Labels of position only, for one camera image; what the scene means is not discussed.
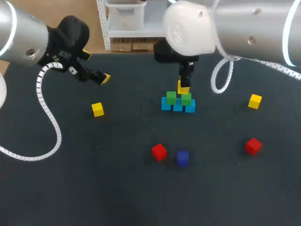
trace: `red cube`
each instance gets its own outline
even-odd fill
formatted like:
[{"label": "red cube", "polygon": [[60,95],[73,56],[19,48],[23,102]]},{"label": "red cube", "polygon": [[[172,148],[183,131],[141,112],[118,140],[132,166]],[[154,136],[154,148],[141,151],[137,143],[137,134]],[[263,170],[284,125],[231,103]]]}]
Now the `red cube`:
[{"label": "red cube", "polygon": [[262,143],[258,141],[256,138],[252,138],[246,143],[245,150],[250,155],[255,155],[260,151],[261,147],[262,147]]},{"label": "red cube", "polygon": [[167,157],[167,150],[162,144],[158,144],[151,149],[152,155],[157,159],[157,161],[162,161]]}]

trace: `stacked blocks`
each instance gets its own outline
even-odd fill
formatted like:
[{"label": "stacked blocks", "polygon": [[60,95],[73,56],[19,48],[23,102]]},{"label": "stacked blocks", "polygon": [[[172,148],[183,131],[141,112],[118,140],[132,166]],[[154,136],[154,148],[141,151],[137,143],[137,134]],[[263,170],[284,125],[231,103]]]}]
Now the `stacked blocks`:
[{"label": "stacked blocks", "polygon": [[178,94],[188,94],[190,87],[181,87],[181,80],[178,80]]},{"label": "stacked blocks", "polygon": [[262,147],[262,143],[258,141],[256,138],[252,138],[249,140],[246,145],[245,145],[245,150],[250,154],[250,155],[255,155],[260,151]]},{"label": "stacked blocks", "polygon": [[166,97],[167,97],[167,104],[168,105],[175,105],[176,101],[177,101],[177,93],[174,91],[168,91],[166,93]]},{"label": "stacked blocks", "polygon": [[182,94],[182,105],[190,106],[191,105],[191,93]]},{"label": "stacked blocks", "polygon": [[185,106],[186,113],[195,113],[196,112],[196,102],[195,100],[191,100],[191,105]]},{"label": "stacked blocks", "polygon": [[259,95],[252,94],[250,102],[249,102],[249,107],[258,109],[259,104],[261,102],[262,97]]},{"label": "stacked blocks", "polygon": [[94,117],[104,115],[102,103],[97,103],[92,105],[92,110],[94,113]]},{"label": "stacked blocks", "polygon": [[166,97],[162,97],[161,110],[162,111],[170,111],[171,110],[171,105],[167,104],[167,98]]},{"label": "stacked blocks", "polygon": [[162,161],[167,157],[167,150],[162,144],[158,144],[151,149],[151,153],[157,161]]},{"label": "stacked blocks", "polygon": [[182,112],[183,106],[185,106],[186,113],[195,113],[196,110],[196,102],[191,99],[191,93],[182,94],[181,98],[177,98],[176,92],[167,92],[166,97],[162,97],[161,110],[170,111],[171,106],[174,112]]},{"label": "stacked blocks", "polygon": [[178,166],[188,166],[188,162],[189,162],[189,152],[178,151],[178,155],[177,155]]},{"label": "stacked blocks", "polygon": [[174,112],[182,112],[183,111],[183,106],[181,104],[181,99],[177,98],[176,104],[174,105]]}]

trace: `blue cube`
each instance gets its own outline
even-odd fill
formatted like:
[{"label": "blue cube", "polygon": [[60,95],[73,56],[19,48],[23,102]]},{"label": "blue cube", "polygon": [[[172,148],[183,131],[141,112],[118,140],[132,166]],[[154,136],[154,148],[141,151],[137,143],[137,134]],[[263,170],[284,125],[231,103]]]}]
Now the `blue cube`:
[{"label": "blue cube", "polygon": [[177,98],[177,102],[174,105],[174,112],[182,112],[183,111],[183,106],[181,102],[181,98]]},{"label": "blue cube", "polygon": [[186,113],[195,113],[196,111],[196,102],[195,100],[191,100],[191,105],[185,106]]},{"label": "blue cube", "polygon": [[177,155],[178,166],[188,166],[188,162],[189,162],[189,152],[178,151],[178,155]]},{"label": "blue cube", "polygon": [[162,111],[170,111],[171,110],[171,105],[167,104],[167,98],[166,97],[162,97],[161,110]]}]

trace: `wooden floor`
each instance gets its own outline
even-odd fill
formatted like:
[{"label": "wooden floor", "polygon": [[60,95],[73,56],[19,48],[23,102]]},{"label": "wooden floor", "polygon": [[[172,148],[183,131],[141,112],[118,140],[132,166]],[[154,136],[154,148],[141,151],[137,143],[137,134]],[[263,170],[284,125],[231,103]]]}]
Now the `wooden floor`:
[{"label": "wooden floor", "polygon": [[[85,49],[91,53],[104,53],[96,0],[9,0],[15,7],[43,20],[48,26],[57,27],[67,15],[85,21],[90,28],[90,40]],[[0,73],[4,74],[7,62],[0,61]]]}]

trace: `screw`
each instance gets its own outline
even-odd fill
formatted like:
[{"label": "screw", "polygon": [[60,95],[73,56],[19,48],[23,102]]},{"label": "screw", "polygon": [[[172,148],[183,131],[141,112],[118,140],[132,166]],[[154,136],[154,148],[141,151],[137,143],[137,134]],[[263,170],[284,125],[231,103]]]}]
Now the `screw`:
[{"label": "screw", "polygon": [[260,8],[257,8],[257,9],[253,10],[253,15],[258,15],[260,13],[261,13],[261,9]]},{"label": "screw", "polygon": [[249,45],[254,45],[256,43],[256,38],[254,36],[250,36],[248,43]]},{"label": "screw", "polygon": [[35,53],[36,53],[36,51],[33,48],[31,48],[31,49],[27,50],[26,55],[28,57],[33,57],[35,55]]}]

